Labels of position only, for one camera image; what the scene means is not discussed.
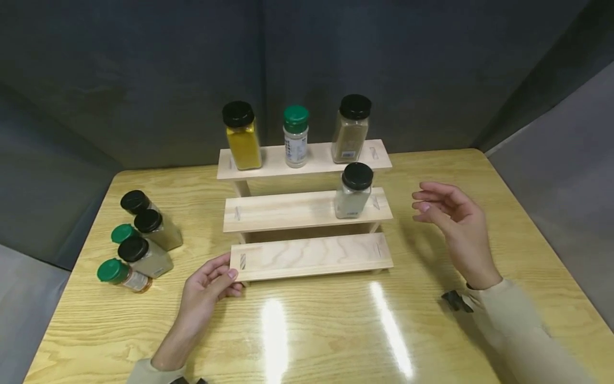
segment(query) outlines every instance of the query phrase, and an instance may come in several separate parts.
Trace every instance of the black lid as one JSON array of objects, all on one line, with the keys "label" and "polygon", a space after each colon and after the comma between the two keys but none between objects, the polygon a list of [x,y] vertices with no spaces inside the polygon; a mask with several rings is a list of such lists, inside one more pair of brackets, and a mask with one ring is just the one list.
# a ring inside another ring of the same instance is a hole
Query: black lid
[{"label": "black lid", "polygon": [[147,254],[149,243],[142,237],[131,236],[122,241],[117,248],[117,254],[123,260],[133,263],[139,261]]},{"label": "black lid", "polygon": [[254,121],[254,110],[245,101],[233,101],[222,108],[224,124],[230,128],[240,128]]},{"label": "black lid", "polygon": [[343,170],[341,180],[350,189],[367,189],[373,182],[373,170],[367,164],[350,163]]},{"label": "black lid", "polygon": [[122,197],[120,205],[131,214],[139,214],[146,210],[151,201],[141,190],[131,190]]},{"label": "black lid", "polygon": [[144,210],[134,218],[134,226],[142,233],[156,230],[162,224],[162,215],[155,210]]},{"label": "black lid", "polygon": [[341,99],[339,112],[350,120],[362,120],[371,114],[371,100],[363,95],[348,95]]}]

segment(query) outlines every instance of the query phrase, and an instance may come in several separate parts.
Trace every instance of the wood grain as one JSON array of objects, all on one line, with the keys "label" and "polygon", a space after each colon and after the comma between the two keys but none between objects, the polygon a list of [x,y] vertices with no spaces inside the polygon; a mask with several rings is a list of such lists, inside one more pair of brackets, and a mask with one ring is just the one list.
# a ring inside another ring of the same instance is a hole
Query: wood grain
[{"label": "wood grain", "polygon": [[347,225],[392,219],[384,189],[373,188],[360,217],[337,219],[334,190],[226,199],[223,231],[263,230]]},{"label": "wood grain", "polygon": [[383,233],[233,245],[237,281],[273,280],[394,266]]},{"label": "wood grain", "polygon": [[[261,281],[240,299],[217,304],[188,363],[190,379],[211,383],[497,383],[471,317],[456,318],[439,296],[462,289],[443,237],[414,222],[410,193],[418,182],[456,184],[488,217],[495,262],[538,308],[550,334],[598,382],[614,377],[614,336],[488,160],[471,149],[392,154],[394,168],[376,172],[394,219],[382,223],[394,268],[377,275],[346,273]],[[185,279],[230,250],[222,232],[231,183],[217,167],[126,171],[109,187],[26,384],[125,383],[138,359],[151,356],[176,316]],[[250,181],[255,195],[332,190],[338,174]],[[102,284],[96,269],[115,255],[109,234],[131,222],[119,207],[142,189],[184,236],[170,252],[175,268],[143,295]],[[346,230],[351,225],[332,227]],[[301,229],[306,237],[326,227]],[[277,231],[272,240],[289,240]]]},{"label": "wood grain", "polygon": [[[333,158],[330,154],[330,143],[309,143],[307,158],[307,164],[300,168],[291,168],[286,164],[285,146],[262,147],[262,168],[239,171],[236,169],[230,150],[222,149],[217,167],[217,179],[248,180],[270,176],[341,172],[347,165],[333,163]],[[367,164],[374,170],[392,168],[386,147],[384,147],[384,143],[380,139],[366,140],[362,146],[358,161]]]}]

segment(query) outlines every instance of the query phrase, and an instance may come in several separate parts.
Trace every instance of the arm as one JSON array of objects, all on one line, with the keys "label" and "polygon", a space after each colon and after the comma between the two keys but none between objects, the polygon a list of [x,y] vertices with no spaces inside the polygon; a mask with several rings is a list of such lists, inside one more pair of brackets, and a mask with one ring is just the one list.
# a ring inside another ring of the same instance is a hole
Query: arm
[{"label": "arm", "polygon": [[152,359],[140,360],[126,384],[170,384],[183,377],[185,363],[209,324],[215,304],[226,296],[241,296],[230,253],[207,261],[185,282],[179,313]]},{"label": "arm", "polygon": [[471,287],[463,297],[486,340],[499,352],[518,382],[592,383],[583,368],[545,330],[529,298],[504,280],[491,256],[482,209],[460,189],[420,183],[412,207],[418,222],[443,233],[454,267]]}]

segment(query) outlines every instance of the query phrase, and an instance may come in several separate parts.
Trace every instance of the spice bottle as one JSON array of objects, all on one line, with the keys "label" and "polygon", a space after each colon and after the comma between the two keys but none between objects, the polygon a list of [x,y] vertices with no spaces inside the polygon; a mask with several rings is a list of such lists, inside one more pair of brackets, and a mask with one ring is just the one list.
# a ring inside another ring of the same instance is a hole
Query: spice bottle
[{"label": "spice bottle", "polygon": [[156,242],[165,251],[170,251],[184,243],[181,232],[166,215],[158,211],[145,210],[134,218],[134,226],[143,237]]},{"label": "spice bottle", "polygon": [[117,254],[137,272],[158,278],[173,269],[168,253],[153,241],[142,237],[129,237],[119,244]]},{"label": "spice bottle", "polygon": [[369,130],[370,114],[371,100],[362,95],[348,95],[341,100],[330,147],[335,163],[358,161]]},{"label": "spice bottle", "polygon": [[307,132],[309,112],[300,105],[284,111],[284,136],[286,139],[286,164],[300,168],[307,162]]},{"label": "spice bottle", "polygon": [[97,276],[100,281],[124,286],[136,293],[143,293],[152,285],[151,277],[133,270],[132,267],[117,259],[103,262],[98,267]]},{"label": "spice bottle", "polygon": [[111,232],[111,241],[117,244],[121,244],[122,241],[126,240],[128,237],[131,236],[140,237],[141,233],[130,224],[120,224],[115,227],[113,232]]},{"label": "spice bottle", "polygon": [[341,184],[335,194],[335,216],[355,219],[360,216],[371,195],[373,170],[363,163],[350,163],[341,174]]},{"label": "spice bottle", "polygon": [[144,210],[155,210],[160,211],[154,203],[149,200],[149,197],[143,193],[141,190],[131,190],[127,194],[122,197],[120,201],[120,205],[123,209],[125,209],[128,213],[137,215]]},{"label": "spice bottle", "polygon": [[222,109],[222,118],[237,169],[243,171],[262,167],[260,141],[252,106],[245,101],[233,101]]}]

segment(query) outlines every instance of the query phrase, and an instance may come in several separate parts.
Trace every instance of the hand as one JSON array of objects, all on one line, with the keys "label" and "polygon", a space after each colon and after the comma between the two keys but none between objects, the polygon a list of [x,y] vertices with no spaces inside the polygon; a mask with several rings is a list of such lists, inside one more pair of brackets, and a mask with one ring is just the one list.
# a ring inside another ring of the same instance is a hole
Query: hand
[{"label": "hand", "polygon": [[503,278],[492,260],[486,216],[458,187],[439,182],[421,182],[411,196],[421,202],[415,221],[435,224],[446,238],[452,264],[473,289],[487,289]]},{"label": "hand", "polygon": [[177,370],[185,365],[216,303],[226,296],[241,296],[243,285],[234,283],[238,272],[229,263],[230,253],[211,259],[185,282],[175,323],[151,360],[154,368]]}]

